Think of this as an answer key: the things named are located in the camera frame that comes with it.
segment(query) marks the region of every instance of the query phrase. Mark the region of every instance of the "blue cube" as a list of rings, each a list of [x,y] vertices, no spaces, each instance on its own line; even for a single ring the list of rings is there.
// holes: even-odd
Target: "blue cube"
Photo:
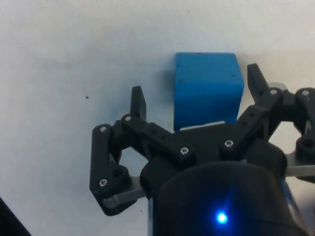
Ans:
[[[174,130],[237,119],[244,90],[233,53],[177,53]]]

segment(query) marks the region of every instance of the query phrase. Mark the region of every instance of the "black cylindrical housing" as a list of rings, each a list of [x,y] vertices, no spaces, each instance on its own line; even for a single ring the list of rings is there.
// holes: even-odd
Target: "black cylindrical housing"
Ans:
[[[275,176],[251,164],[189,168],[153,197],[153,236],[307,235],[293,220]]]

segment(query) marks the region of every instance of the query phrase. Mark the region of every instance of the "black object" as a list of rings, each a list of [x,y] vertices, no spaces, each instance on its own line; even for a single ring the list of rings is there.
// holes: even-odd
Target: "black object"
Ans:
[[[141,87],[134,87],[130,114],[92,134],[90,190],[104,213],[119,214],[146,196],[154,203],[154,236],[307,235],[293,221],[278,179],[315,176],[315,89],[270,88],[257,64],[248,66],[248,85],[255,104],[235,124],[175,133],[146,122]],[[302,135],[293,162],[268,142],[281,121]],[[149,161],[140,178],[119,165],[128,147]],[[209,219],[227,202],[229,230]]]
[[[2,198],[0,198],[0,235],[31,236]]]

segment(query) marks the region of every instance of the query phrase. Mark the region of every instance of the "blue led light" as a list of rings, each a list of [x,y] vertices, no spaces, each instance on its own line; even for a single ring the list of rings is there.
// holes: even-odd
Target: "blue led light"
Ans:
[[[224,214],[224,213],[219,213],[218,216],[217,216],[217,221],[220,223],[220,224],[225,224],[227,222],[227,216]]]

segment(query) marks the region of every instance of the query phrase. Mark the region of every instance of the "white wall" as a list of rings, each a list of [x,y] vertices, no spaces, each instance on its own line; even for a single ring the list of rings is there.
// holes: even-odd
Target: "white wall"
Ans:
[[[315,87],[314,11],[311,0],[0,1],[1,197],[34,236],[146,235],[145,200],[110,218],[89,192],[92,128],[127,112],[141,85],[148,120],[171,130],[175,52],[235,52],[244,76],[257,62],[269,82]],[[246,90],[241,110],[250,103]],[[273,142],[289,152],[285,131]],[[291,186],[311,225],[314,186]]]

